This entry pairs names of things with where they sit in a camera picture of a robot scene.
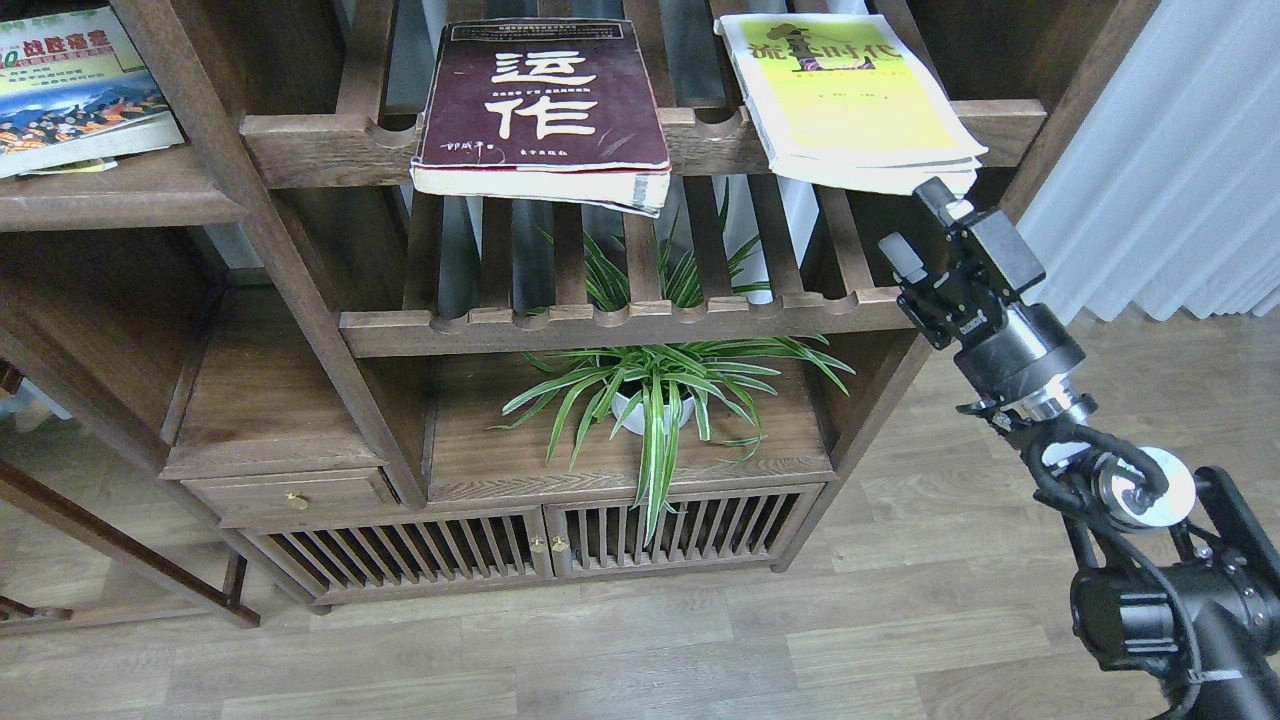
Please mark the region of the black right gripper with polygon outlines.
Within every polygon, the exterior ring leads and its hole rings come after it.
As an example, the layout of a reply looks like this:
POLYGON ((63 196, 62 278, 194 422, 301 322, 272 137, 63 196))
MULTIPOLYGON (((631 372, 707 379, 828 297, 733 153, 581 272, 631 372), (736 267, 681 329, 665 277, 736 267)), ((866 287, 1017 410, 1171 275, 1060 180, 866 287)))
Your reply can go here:
POLYGON ((943 272, 927 272, 901 233, 878 247, 901 284, 899 306, 928 342, 963 346, 954 361, 979 398, 959 411, 988 421, 1087 420, 1096 404, 1070 382, 1085 354, 1050 307, 1021 300, 1044 268, 1009 217, 973 213, 940 177, 915 187, 914 199, 945 229, 943 272))

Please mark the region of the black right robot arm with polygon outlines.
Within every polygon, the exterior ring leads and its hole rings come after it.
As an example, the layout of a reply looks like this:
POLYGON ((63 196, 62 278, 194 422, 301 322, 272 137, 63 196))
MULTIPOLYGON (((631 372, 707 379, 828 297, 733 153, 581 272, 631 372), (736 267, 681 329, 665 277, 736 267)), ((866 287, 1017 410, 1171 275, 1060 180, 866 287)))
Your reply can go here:
POLYGON ((1096 401, 1071 383, 1084 351, 1050 307, 1024 301, 1046 272, 1009 217, 941 178, 913 197, 943 260, 883 237, 897 304, 933 347, 960 343, 954 361, 977 395, 960 414, 1009 442, 1034 498, 1061 515, 1074 634, 1102 670, 1155 676, 1166 719, 1277 717, 1277 551, 1233 478, 1094 428, 1096 401))

